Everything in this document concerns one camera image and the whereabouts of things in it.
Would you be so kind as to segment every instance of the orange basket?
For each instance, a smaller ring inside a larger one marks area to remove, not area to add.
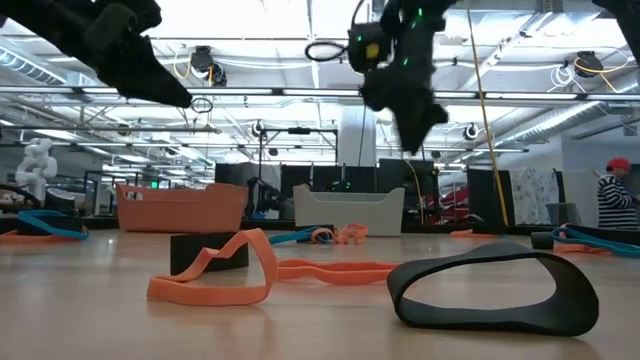
[[[135,193],[136,199],[127,194]],[[132,232],[216,233],[240,230],[246,187],[211,184],[204,190],[117,185],[120,229]]]

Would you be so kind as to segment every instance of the table surface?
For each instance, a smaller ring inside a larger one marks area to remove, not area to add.
[[[526,242],[525,238],[509,238]],[[280,259],[400,262],[458,254],[478,240],[446,235],[368,239],[365,245],[276,245]],[[0,247],[0,359],[634,359],[640,261],[569,257],[600,297],[596,327],[579,338],[408,328],[384,284],[282,282],[259,305],[148,302],[150,276],[168,274],[169,236],[94,231],[82,245]],[[210,284],[263,281],[251,266],[206,275]],[[471,265],[419,281],[412,297],[482,309],[546,299],[553,280],[535,260]]]

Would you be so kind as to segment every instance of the black block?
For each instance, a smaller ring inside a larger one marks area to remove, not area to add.
[[[203,248],[220,250],[235,233],[186,234],[171,237],[170,273],[177,275],[185,271]],[[238,269],[249,266],[249,245],[242,245],[229,259],[216,259],[209,263],[205,272]]]

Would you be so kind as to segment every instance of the ceiling light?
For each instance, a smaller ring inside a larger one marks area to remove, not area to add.
[[[290,96],[360,96],[358,90],[315,90],[315,89],[286,89],[284,95]]]
[[[576,94],[487,93],[486,98],[512,100],[573,100],[576,98]]]
[[[58,86],[0,86],[0,93],[4,94],[73,94],[70,87]]]
[[[54,137],[62,140],[76,140],[78,136],[73,135],[68,131],[60,131],[60,130],[34,130],[38,134],[42,134],[45,136]]]
[[[587,100],[640,101],[640,94],[591,94]]]
[[[271,89],[217,88],[196,89],[198,95],[272,95]]]
[[[434,92],[434,95],[436,99],[438,98],[473,99],[476,97],[475,92],[436,91]]]
[[[172,174],[172,175],[178,175],[178,176],[185,176],[185,175],[187,175],[187,172],[186,172],[186,171],[184,171],[184,170],[167,170],[167,172],[168,172],[169,174]]]
[[[122,160],[131,161],[131,162],[149,162],[149,161],[151,161],[151,160],[147,159],[146,157],[137,156],[137,155],[118,155],[118,157],[121,158]]]
[[[93,146],[87,146],[87,149],[89,151],[92,151],[92,152],[96,153],[96,154],[105,155],[105,156],[111,156],[111,153],[109,153],[107,151],[104,151],[102,149],[95,148]]]

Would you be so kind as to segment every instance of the black rubber band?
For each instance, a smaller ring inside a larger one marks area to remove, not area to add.
[[[535,305],[476,310],[440,308],[404,297],[414,282],[442,270],[519,259],[537,259],[549,271],[556,282],[556,291],[549,299]],[[417,328],[579,336],[591,330],[599,316],[598,296],[580,269],[561,257],[514,243],[489,244],[461,255],[409,261],[393,269],[387,287],[400,320]]]

